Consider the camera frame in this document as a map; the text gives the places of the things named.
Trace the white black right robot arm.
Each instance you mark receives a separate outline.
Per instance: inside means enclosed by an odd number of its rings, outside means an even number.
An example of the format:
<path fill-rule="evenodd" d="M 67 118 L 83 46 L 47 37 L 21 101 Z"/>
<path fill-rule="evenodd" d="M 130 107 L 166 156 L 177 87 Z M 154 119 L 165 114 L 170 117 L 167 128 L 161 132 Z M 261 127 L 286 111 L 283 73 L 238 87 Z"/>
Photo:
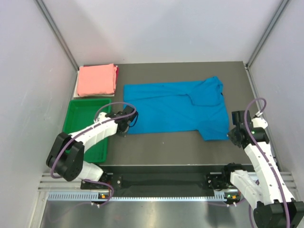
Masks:
<path fill-rule="evenodd" d="M 295 228 L 304 217 L 304 203 L 297 201 L 287 188 L 272 156 L 266 134 L 267 122 L 249 111 L 232 112 L 234 128 L 228 137 L 249 157 L 257 181 L 241 165 L 230 163 L 222 170 L 222 183 L 236 187 L 249 203 L 259 228 Z"/>

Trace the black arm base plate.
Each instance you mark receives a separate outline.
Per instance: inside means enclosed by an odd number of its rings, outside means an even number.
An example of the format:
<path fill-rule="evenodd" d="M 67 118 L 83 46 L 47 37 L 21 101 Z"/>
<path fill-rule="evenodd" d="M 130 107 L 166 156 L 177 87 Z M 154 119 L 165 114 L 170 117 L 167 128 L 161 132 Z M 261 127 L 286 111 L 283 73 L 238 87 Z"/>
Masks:
<path fill-rule="evenodd" d="M 211 197 L 216 192 L 238 194 L 221 178 L 221 165 L 103 166 L 101 182 L 116 197 Z"/>

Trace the blue t shirt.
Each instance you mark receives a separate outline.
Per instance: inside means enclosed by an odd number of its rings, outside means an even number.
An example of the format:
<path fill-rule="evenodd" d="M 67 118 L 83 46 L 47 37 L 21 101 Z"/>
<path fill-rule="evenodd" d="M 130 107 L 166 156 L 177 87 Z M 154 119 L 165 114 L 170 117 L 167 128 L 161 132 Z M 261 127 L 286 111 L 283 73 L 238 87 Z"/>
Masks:
<path fill-rule="evenodd" d="M 139 117 L 131 134 L 198 131 L 205 141 L 227 140 L 229 116 L 223 83 L 202 81 L 125 85 L 123 100 Z"/>

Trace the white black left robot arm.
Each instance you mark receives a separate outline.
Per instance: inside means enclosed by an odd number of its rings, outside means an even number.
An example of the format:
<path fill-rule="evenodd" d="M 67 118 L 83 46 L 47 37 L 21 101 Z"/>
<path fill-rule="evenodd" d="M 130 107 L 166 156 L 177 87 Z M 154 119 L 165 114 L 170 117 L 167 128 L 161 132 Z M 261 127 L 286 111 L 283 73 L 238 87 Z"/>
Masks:
<path fill-rule="evenodd" d="M 122 111 L 105 113 L 103 109 L 111 105 L 106 104 L 95 113 L 93 124 L 74 133 L 61 132 L 57 135 L 46 160 L 53 179 L 80 179 L 91 182 L 97 188 L 107 185 L 108 177 L 103 169 L 84 161 L 84 156 L 87 150 L 102 140 L 128 132 L 130 124 L 138 117 L 138 112 L 132 104 L 123 104 L 125 108 Z"/>

